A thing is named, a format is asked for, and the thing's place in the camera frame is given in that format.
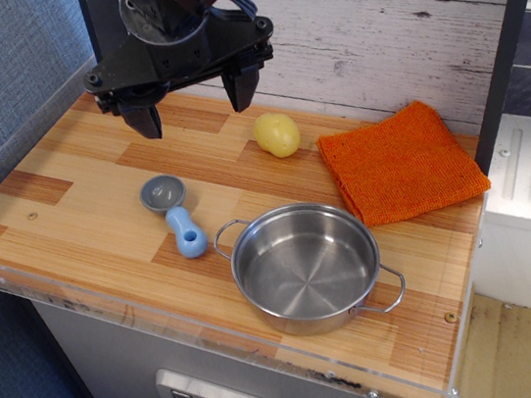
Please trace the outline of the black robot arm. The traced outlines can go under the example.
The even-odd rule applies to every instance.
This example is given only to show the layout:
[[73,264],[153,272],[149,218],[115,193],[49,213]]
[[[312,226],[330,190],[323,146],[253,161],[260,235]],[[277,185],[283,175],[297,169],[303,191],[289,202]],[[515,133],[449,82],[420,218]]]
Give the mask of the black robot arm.
[[272,21],[252,0],[78,0],[97,60],[84,87],[103,113],[162,136],[168,93],[220,77],[231,106],[250,106],[272,58]]

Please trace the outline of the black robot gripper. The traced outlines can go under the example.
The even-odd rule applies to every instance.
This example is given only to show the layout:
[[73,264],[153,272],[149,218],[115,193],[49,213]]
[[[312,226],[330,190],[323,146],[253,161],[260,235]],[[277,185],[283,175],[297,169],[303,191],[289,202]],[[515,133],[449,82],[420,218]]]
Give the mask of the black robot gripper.
[[163,135],[157,105],[171,91],[222,78],[237,113],[248,109],[272,58],[272,21],[244,9],[210,8],[200,16],[180,10],[172,0],[164,8],[143,0],[120,0],[128,31],[122,46],[91,69],[86,90],[103,108],[118,112],[144,138]]

